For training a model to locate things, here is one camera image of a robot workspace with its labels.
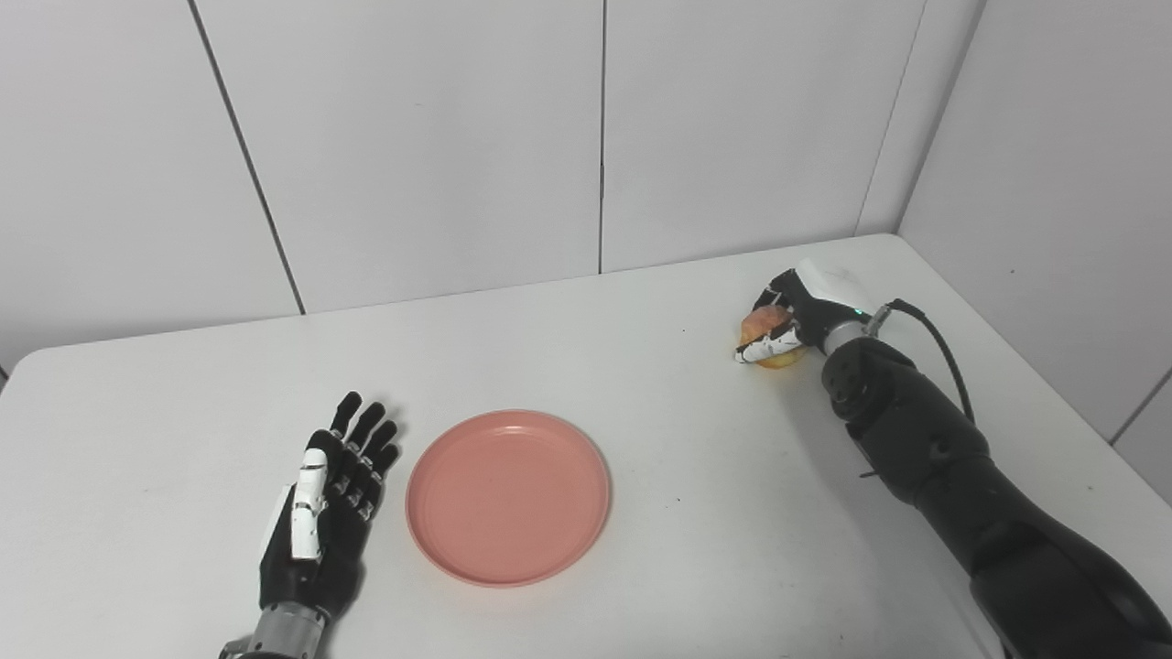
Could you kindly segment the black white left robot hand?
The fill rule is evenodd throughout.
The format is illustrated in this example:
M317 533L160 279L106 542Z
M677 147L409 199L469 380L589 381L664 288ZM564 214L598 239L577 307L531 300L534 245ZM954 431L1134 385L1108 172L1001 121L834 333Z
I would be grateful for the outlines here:
M384 405L349 392L331 424L311 434L261 555L261 609L294 603L335 621L356 600L397 433Z

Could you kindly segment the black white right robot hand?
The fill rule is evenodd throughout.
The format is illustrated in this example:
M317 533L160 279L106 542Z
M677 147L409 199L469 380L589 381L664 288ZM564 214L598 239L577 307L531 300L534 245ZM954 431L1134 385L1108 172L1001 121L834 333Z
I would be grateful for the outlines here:
M776 369L806 349L832 354L861 337L878 308L857 276L804 259L775 276L752 303L732 358Z

